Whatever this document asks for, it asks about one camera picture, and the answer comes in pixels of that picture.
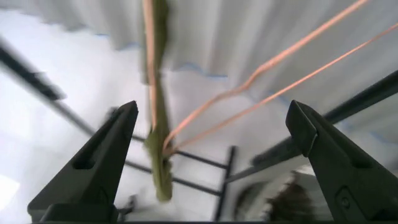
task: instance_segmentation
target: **white curtain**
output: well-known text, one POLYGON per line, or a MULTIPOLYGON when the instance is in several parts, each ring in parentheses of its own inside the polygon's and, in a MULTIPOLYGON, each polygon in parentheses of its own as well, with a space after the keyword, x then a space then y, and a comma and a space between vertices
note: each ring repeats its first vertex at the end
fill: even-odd
MULTIPOLYGON (((194 69, 244 82, 262 63, 351 5, 353 0, 169 0, 170 44, 166 68, 194 69)), ((142 46, 141 0, 0 0, 59 23, 66 30, 89 27, 108 35, 115 49, 142 46)), ((304 77, 398 22, 398 1, 373 0, 262 74, 244 94, 253 103, 304 77)), ((343 59, 285 93, 326 113, 398 69, 398 30, 343 59)), ((398 96, 366 109, 345 123, 398 143, 398 96)))

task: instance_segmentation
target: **orange cord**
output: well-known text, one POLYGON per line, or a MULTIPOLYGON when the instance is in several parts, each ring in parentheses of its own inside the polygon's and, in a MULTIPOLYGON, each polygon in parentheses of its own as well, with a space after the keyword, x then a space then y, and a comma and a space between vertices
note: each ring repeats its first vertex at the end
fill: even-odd
POLYGON ((308 74, 307 76, 305 76, 305 77, 303 77, 303 78, 297 80, 297 81, 294 82, 293 84, 290 84, 289 86, 283 88, 282 90, 279 90, 277 93, 273 94, 272 96, 269 96, 269 97, 265 98, 265 99, 262 100, 260 103, 257 103, 257 104, 255 104, 254 106, 252 106, 252 107, 250 107, 250 108, 248 108, 248 109, 246 109, 246 110, 244 110, 244 111, 238 113, 237 115, 234 115, 234 116, 228 118, 227 120, 221 122, 220 124, 217 124, 217 125, 214 126, 213 128, 211 128, 211 129, 209 129, 209 130, 207 130, 207 131, 205 131, 205 132, 202 132, 202 133, 198 134, 198 135, 195 136, 194 138, 191 138, 191 139, 189 139, 189 140, 186 140, 186 141, 180 143, 179 145, 175 146, 175 147, 172 149, 172 152, 174 153, 174 152, 176 151, 177 148, 186 146, 187 144, 190 144, 190 143, 193 143, 193 142, 195 142, 195 141, 197 141, 197 140, 203 138, 204 136, 206 136, 206 135, 208 135, 208 134, 210 134, 210 133, 213 133, 213 132, 219 130, 220 128, 222 128, 222 127, 226 126, 227 124, 233 122, 234 120, 236 120, 236 119, 242 117, 243 115, 248 114, 248 113, 250 113, 250 112, 256 110, 256 109, 259 108, 261 105, 264 105, 264 104, 268 103, 269 101, 271 101, 271 100, 277 98, 277 97, 280 96, 281 94, 287 92, 288 90, 291 90, 292 88, 294 88, 295 86, 297 86, 297 85, 299 85, 300 83, 304 82, 305 80, 308 80, 309 78, 315 76, 316 74, 320 73, 320 72, 323 71, 324 69, 326 69, 326 68, 332 66, 332 65, 335 64, 336 62, 338 62, 338 61, 340 61, 341 59, 343 59, 343 58, 349 56, 350 54, 352 54, 352 53, 354 53, 355 51, 357 51, 357 50, 363 48, 364 46, 370 44, 371 42, 374 42, 375 40, 379 39, 380 37, 382 37, 383 35, 389 33, 390 31, 392 31, 393 29, 395 29, 395 28, 397 28, 397 27, 398 27, 398 23, 396 23, 396 24, 393 25, 392 27, 388 28, 388 29, 385 30, 384 32, 381 32, 380 34, 378 34, 377 36, 373 37, 372 39, 366 41, 365 43, 362 43, 361 45, 359 45, 359 46, 355 47, 354 49, 348 51, 347 53, 343 54, 342 56, 340 56, 340 57, 334 59, 333 61, 327 63, 326 65, 320 67, 319 69, 317 69, 317 70, 315 70, 314 72, 308 74))
POLYGON ((301 39, 300 41, 296 42, 294 45, 289 47, 288 49, 282 51, 279 55, 275 56, 274 58, 270 59, 268 62, 264 63, 260 67, 257 68, 257 70, 249 77, 249 79, 241 86, 230 90, 226 91, 222 94, 219 94, 212 98, 211 100, 207 101, 204 105, 196 109, 194 112, 192 112, 189 116, 187 116, 173 131, 170 132, 170 134, 166 137, 164 144, 163 144, 163 153, 166 154, 166 148, 169 145, 169 142, 172 140, 174 136, 176 136, 184 127, 186 127, 189 123, 191 123, 196 117, 198 117, 200 114, 202 114, 207 108, 209 108, 212 104, 216 103, 217 101, 220 101, 225 98, 229 98, 231 96, 237 95, 241 93, 244 90, 247 90, 253 81, 262 73, 273 66, 277 65, 279 62, 281 62, 283 59, 285 59, 287 56, 291 55, 292 53, 298 51, 302 46, 310 42, 312 39, 314 39, 316 36, 320 35, 322 32, 330 28, 332 25, 336 24, 340 20, 342 20, 344 17, 348 16, 351 14, 353 11, 357 10, 360 6, 362 6, 364 3, 366 3, 367 0, 359 0, 356 1, 354 4, 350 5, 350 7, 346 8, 345 10, 341 11, 338 15, 330 19, 328 22, 322 24, 319 28, 314 30, 313 32, 309 33, 306 37, 301 39))
POLYGON ((147 46, 147 75, 149 82, 150 115, 152 119, 152 130, 156 127, 156 85, 155 85, 155 35, 154 35, 154 17, 152 0, 143 0, 144 21, 146 30, 147 46))

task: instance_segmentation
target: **screw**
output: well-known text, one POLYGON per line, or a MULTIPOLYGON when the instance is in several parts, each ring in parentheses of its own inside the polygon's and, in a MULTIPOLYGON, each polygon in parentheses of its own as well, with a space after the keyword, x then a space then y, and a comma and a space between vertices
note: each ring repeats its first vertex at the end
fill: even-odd
POLYGON ((341 199, 341 205, 345 208, 345 209, 349 209, 349 200, 346 197, 343 197, 341 199))

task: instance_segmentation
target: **olive green fabric strip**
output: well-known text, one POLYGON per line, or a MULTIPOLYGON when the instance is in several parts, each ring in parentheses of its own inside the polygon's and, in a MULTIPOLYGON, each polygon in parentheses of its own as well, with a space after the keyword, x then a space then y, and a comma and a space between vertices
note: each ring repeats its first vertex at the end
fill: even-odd
POLYGON ((167 14, 166 0, 151 0, 153 3, 154 34, 155 34, 155 87, 156 87, 156 119, 157 124, 151 130, 144 142, 152 159, 152 175, 156 187, 156 196, 159 201, 167 202, 172 198, 172 175, 169 157, 163 156, 162 146, 169 135, 169 121, 167 119, 166 102, 160 82, 160 67, 167 43, 167 14))

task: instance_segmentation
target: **white floor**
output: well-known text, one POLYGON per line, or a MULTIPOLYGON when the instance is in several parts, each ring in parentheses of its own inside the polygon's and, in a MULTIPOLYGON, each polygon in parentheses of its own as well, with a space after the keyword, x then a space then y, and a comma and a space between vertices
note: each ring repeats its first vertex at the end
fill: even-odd
MULTIPOLYGON (((114 51, 106 37, 89 30, 65 32, 38 18, 15 11, 0 11, 0 34, 43 72, 66 95, 62 100, 93 128, 104 121, 111 106, 136 100, 139 107, 134 134, 146 136, 149 130, 147 89, 140 81, 138 48, 114 51)), ((11 72, 0 67, 0 181, 6 193, 0 195, 0 222, 27 223, 26 206, 43 186, 63 167, 89 136, 68 123, 44 101, 32 94, 11 72)), ((227 80, 211 79, 191 70, 168 71, 164 77, 172 125, 175 126, 197 106, 214 94, 225 91, 227 80)), ((184 140, 232 114, 251 106, 250 97, 237 96, 212 107, 177 137, 184 140)), ((287 105, 275 100, 191 146, 184 151, 224 162, 230 146, 239 147, 234 172, 249 166, 253 155, 288 135, 284 124, 287 105)), ((352 133, 361 147, 382 162, 396 157, 371 149, 396 149, 376 141, 366 133, 352 133)), ((149 166, 142 144, 132 142, 127 159, 149 166)), ((184 157, 173 157, 174 176, 218 189, 223 173, 184 157)), ((224 219, 228 220, 236 192, 244 185, 265 176, 272 177, 307 161, 298 157, 278 167, 233 183, 228 191, 224 219)), ((123 170, 115 204, 122 207, 128 196, 139 194, 139 208, 131 220, 211 220, 217 198, 174 184, 170 203, 155 199, 152 177, 129 167, 123 170)))

